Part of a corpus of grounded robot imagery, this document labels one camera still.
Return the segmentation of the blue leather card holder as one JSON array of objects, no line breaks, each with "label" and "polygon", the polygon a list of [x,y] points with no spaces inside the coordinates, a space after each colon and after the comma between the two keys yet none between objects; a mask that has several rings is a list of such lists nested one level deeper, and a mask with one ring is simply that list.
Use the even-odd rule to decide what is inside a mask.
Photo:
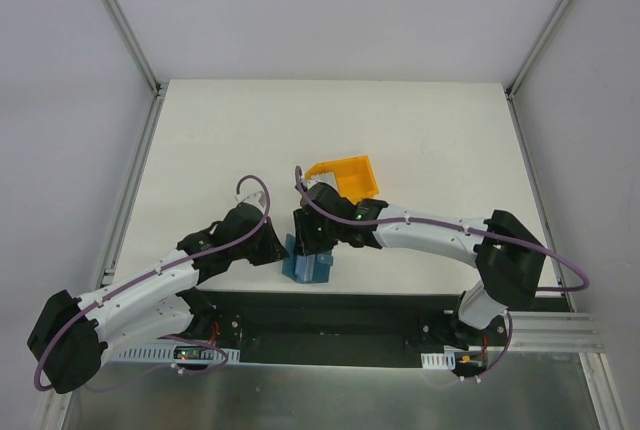
[{"label": "blue leather card holder", "polygon": [[298,284],[328,283],[334,263],[332,252],[303,256],[296,254],[294,247],[294,236],[287,234],[285,249],[288,256],[282,261],[281,273]]}]

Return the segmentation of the yellow plastic bin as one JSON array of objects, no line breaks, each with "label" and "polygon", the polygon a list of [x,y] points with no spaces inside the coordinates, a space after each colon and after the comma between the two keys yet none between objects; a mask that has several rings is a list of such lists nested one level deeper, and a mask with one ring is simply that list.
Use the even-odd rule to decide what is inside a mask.
[{"label": "yellow plastic bin", "polygon": [[335,174],[338,193],[352,203],[374,198],[379,194],[379,187],[367,155],[316,163],[304,173],[304,179],[324,172]]}]

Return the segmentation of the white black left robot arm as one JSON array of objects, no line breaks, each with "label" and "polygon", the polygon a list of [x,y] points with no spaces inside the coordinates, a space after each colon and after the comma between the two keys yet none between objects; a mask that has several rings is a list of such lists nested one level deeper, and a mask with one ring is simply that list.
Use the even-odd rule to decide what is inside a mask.
[{"label": "white black left robot arm", "polygon": [[286,256],[266,212],[239,203],[146,270],[80,296],[57,292],[27,340],[37,360],[35,388],[69,393],[129,346],[163,337],[213,336],[217,312],[198,285],[236,261],[261,266]]}]

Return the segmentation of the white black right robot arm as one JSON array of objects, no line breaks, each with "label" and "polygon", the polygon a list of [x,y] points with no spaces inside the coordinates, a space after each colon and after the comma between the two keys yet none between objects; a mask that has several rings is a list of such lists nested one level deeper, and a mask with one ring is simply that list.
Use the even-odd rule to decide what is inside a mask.
[{"label": "white black right robot arm", "polygon": [[305,190],[293,220],[299,255],[330,252],[346,243],[420,251],[477,270],[478,283],[462,294],[450,319],[452,337],[466,345],[481,338],[502,312],[531,308],[545,262],[536,251],[539,240],[504,210],[486,219],[435,217],[384,200],[353,203],[331,185],[317,183]]}]

